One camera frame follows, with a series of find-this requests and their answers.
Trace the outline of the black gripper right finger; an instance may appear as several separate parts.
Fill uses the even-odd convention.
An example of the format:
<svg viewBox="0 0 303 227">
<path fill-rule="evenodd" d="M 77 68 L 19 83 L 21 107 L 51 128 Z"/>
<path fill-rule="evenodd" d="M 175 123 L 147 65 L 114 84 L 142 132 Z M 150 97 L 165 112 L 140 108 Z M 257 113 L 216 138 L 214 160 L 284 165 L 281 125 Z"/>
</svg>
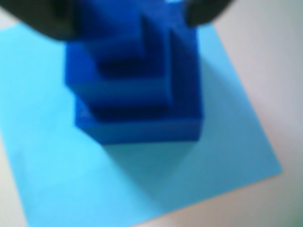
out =
<svg viewBox="0 0 303 227">
<path fill-rule="evenodd" d="M 233 4 L 233 0 L 185 0 L 184 13 L 188 26 L 213 22 Z"/>
</svg>

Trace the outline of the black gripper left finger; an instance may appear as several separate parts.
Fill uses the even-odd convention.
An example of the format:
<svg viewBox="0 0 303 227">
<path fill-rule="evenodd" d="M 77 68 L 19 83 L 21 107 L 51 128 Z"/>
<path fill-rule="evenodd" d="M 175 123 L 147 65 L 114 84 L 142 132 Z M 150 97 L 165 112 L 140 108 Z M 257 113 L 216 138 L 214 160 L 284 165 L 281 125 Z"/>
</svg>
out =
<svg viewBox="0 0 303 227">
<path fill-rule="evenodd" d="M 2 0 L 0 6 L 39 33 L 60 41 L 79 37 L 76 0 Z"/>
</svg>

